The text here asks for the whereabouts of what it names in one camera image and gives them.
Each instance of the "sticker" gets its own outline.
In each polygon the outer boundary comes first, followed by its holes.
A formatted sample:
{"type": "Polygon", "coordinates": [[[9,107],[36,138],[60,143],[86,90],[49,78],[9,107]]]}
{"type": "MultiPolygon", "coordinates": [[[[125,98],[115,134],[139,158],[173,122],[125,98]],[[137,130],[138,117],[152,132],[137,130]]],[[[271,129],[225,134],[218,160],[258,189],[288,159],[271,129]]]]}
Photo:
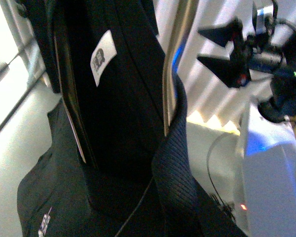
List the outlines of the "sticker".
{"type": "Polygon", "coordinates": [[[47,231],[47,228],[48,228],[48,223],[50,221],[50,215],[49,214],[50,214],[51,208],[50,208],[49,212],[47,214],[45,214],[44,217],[43,217],[40,228],[38,230],[38,237],[45,237],[45,235],[46,235],[46,231],[47,231]]]}
{"type": "Polygon", "coordinates": [[[117,54],[110,30],[106,31],[100,39],[98,46],[91,56],[91,70],[95,84],[99,86],[101,75],[111,59],[117,54]]]}

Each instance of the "metal pole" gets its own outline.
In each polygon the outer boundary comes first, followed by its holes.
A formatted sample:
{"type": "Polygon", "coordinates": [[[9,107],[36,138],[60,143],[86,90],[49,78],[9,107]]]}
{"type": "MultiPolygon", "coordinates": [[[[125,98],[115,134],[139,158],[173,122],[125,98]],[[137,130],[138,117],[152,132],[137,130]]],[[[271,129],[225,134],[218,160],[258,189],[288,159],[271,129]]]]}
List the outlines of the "metal pole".
{"type": "Polygon", "coordinates": [[[174,76],[177,73],[177,67],[179,65],[180,58],[192,28],[197,5],[198,0],[179,0],[178,10],[174,20],[162,75],[165,136],[167,136],[169,133],[169,128],[177,107],[174,76]]]}

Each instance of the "black case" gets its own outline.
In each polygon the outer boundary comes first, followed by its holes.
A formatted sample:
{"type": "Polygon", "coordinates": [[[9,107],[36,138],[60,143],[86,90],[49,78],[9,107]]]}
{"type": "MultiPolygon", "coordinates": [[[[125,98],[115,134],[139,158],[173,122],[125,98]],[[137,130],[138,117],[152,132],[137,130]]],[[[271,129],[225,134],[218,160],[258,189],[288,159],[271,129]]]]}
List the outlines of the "black case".
{"type": "Polygon", "coordinates": [[[20,183],[24,237],[244,236],[194,180],[184,86],[163,135],[164,53],[151,0],[22,0],[53,90],[52,147],[20,183]],[[117,55],[96,87],[91,54],[117,55]]]}

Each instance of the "wire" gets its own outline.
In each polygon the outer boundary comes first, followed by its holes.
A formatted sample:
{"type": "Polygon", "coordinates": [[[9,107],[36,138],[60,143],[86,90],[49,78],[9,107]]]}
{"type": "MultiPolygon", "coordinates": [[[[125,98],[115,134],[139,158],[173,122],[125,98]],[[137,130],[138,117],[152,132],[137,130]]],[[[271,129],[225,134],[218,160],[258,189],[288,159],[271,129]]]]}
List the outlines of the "wire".
{"type": "Polygon", "coordinates": [[[148,192],[148,189],[152,183],[153,178],[150,179],[150,182],[146,188],[146,190],[144,191],[142,198],[139,200],[137,206],[135,207],[135,209],[133,210],[133,212],[129,215],[129,217],[127,218],[127,220],[124,222],[124,224],[121,226],[121,228],[119,229],[119,231],[116,233],[116,235],[114,235],[114,237],[118,237],[119,234],[123,231],[124,227],[127,225],[127,223],[129,222],[129,220],[133,217],[133,215],[135,214],[135,212],[137,211],[137,209],[140,207],[140,205],[143,203],[143,200],[148,192]]]}
{"type": "Polygon", "coordinates": [[[211,181],[211,183],[212,183],[212,185],[213,185],[213,188],[214,188],[214,190],[215,190],[217,196],[219,197],[220,201],[222,202],[223,206],[225,206],[225,203],[224,203],[224,201],[222,200],[221,196],[219,195],[219,193],[218,193],[218,191],[217,191],[217,189],[216,189],[216,187],[215,187],[215,185],[214,185],[214,182],[213,182],[213,180],[212,180],[211,173],[210,173],[210,171],[209,171],[209,158],[211,157],[211,153],[212,153],[214,147],[217,145],[217,143],[218,143],[222,138],[227,137],[227,136],[230,136],[230,135],[232,135],[232,133],[223,133],[222,135],[220,135],[219,137],[217,137],[217,138],[213,141],[213,143],[211,144],[211,146],[209,147],[209,149],[208,149],[208,153],[207,153],[207,156],[206,156],[206,167],[207,167],[208,177],[209,177],[209,179],[210,179],[210,181],[211,181]]]}
{"type": "Polygon", "coordinates": [[[296,25],[293,22],[291,22],[291,21],[288,21],[286,19],[276,19],[275,23],[278,24],[278,25],[287,25],[293,31],[296,32],[296,25]]]}
{"type": "Polygon", "coordinates": [[[273,75],[267,76],[267,77],[264,77],[264,78],[260,78],[260,79],[257,79],[257,80],[251,80],[251,83],[261,83],[261,82],[264,82],[264,81],[267,81],[267,80],[270,80],[270,79],[273,79],[273,75]]]}

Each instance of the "red led light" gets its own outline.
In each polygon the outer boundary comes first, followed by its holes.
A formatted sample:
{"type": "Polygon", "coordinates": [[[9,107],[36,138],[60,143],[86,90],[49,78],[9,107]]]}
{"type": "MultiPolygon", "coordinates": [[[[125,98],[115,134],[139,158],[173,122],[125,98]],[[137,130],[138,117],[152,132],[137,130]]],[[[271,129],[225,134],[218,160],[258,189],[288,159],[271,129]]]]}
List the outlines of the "red led light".
{"type": "Polygon", "coordinates": [[[245,210],[245,211],[247,210],[247,207],[244,204],[241,204],[240,206],[243,210],[245,210]]]}

